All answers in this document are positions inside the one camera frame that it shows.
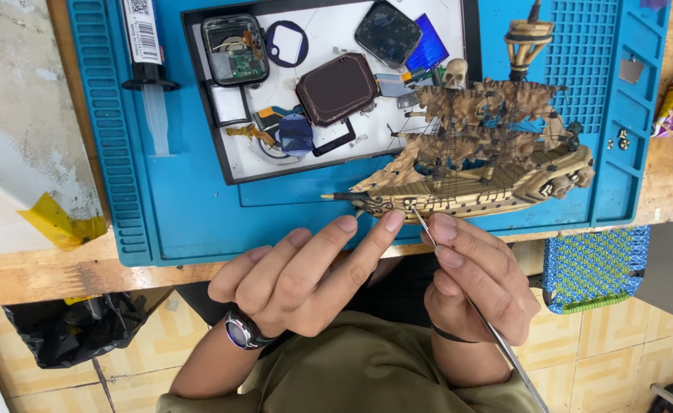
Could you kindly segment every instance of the glue syringe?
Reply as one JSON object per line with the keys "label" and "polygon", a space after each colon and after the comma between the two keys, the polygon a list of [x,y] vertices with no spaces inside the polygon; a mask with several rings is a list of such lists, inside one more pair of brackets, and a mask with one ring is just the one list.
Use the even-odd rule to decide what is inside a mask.
{"label": "glue syringe", "polygon": [[122,5],[132,65],[132,79],[122,87],[143,92],[146,120],[155,146],[152,156],[171,156],[163,92],[180,89],[181,85],[165,78],[163,48],[158,41],[152,0],[122,0]]}

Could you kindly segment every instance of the sleeve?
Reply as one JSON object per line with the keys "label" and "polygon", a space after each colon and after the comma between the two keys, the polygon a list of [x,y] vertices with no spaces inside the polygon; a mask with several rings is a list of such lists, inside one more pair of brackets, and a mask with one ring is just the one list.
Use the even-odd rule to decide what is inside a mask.
{"label": "sleeve", "polygon": [[509,381],[491,386],[454,390],[464,403],[476,413],[538,413],[540,406],[525,387],[517,371],[512,371]]}
{"label": "sleeve", "polygon": [[262,394],[250,390],[244,395],[232,393],[218,398],[189,400],[166,393],[158,398],[156,413],[257,413]]}

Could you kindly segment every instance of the qr code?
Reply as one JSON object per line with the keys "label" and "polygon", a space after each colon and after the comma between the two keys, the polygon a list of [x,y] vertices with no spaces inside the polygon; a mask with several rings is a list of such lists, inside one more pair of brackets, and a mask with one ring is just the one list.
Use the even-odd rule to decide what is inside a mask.
{"label": "qr code", "polygon": [[148,0],[130,0],[130,8],[133,14],[151,15],[148,9]]}

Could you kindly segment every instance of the olive shirt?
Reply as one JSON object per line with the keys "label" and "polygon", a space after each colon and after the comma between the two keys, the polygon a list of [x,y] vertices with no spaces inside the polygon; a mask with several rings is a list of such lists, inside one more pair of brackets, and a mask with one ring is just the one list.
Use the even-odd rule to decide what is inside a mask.
{"label": "olive shirt", "polygon": [[158,413],[539,411],[519,375],[505,384],[452,390],[430,330],[342,312],[318,336],[295,336],[259,360],[242,394],[186,400],[165,394]]}

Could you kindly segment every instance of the left hand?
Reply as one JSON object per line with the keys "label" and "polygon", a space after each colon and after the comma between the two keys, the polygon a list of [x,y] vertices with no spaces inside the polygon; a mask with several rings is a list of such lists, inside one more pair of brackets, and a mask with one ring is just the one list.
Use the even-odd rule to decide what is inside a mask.
{"label": "left hand", "polygon": [[441,264],[424,296],[433,324],[464,340],[496,343],[469,296],[510,345],[525,343],[540,304],[504,241],[440,212],[430,216],[429,230]]}
{"label": "left hand", "polygon": [[311,236],[295,229],[275,247],[260,247],[226,263],[209,283],[214,301],[237,303],[265,337],[286,329],[313,337],[326,328],[375,270],[395,240],[405,214],[388,212],[351,255],[329,268],[357,232],[345,215]]}

